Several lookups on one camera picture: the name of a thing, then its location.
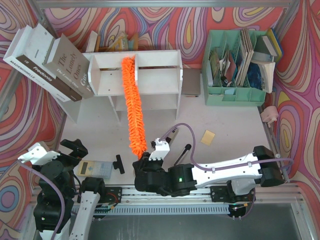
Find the black silver pen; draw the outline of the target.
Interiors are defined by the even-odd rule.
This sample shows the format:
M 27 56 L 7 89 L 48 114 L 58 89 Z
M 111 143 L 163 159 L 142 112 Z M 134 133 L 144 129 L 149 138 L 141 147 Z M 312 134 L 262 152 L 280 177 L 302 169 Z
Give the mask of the black silver pen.
M 188 154 L 188 152 L 190 151 L 190 149 L 192 148 L 191 144 L 186 144 L 184 149 L 182 150 L 182 152 L 180 153 L 179 157 L 177 158 L 177 160 L 174 162 L 174 166 L 178 165 Z

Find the orange microfiber duster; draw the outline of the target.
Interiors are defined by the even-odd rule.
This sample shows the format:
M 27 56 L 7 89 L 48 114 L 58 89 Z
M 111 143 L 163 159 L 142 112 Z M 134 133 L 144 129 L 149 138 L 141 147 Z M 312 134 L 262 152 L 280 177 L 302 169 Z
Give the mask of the orange microfiber duster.
M 135 79 L 135 57 L 125 57 L 121 62 L 122 86 L 127 109 L 129 147 L 140 159 L 147 150 L 142 101 Z

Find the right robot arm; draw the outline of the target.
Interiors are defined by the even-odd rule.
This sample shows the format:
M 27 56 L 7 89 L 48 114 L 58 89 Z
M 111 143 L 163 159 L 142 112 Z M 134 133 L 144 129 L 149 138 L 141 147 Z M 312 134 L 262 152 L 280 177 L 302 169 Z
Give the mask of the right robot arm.
M 163 197 L 184 197 L 192 191 L 226 183 L 232 196 L 247 195 L 257 185 L 275 187 L 285 183 L 273 153 L 260 145 L 251 153 L 232 160 L 214 163 L 177 164 L 163 169 L 163 159 L 150 159 L 145 152 L 133 166 L 134 187 L 139 192 Z

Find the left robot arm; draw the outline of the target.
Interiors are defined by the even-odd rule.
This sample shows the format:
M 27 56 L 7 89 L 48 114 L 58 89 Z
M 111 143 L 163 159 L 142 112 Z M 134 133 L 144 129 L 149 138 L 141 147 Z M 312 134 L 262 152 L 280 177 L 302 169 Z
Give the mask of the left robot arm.
M 41 188 L 33 211 L 35 226 L 43 240 L 86 240 L 105 183 L 102 178 L 86 177 L 77 190 L 74 167 L 88 150 L 79 139 L 60 144 L 71 153 L 57 152 L 45 163 L 32 164 Z

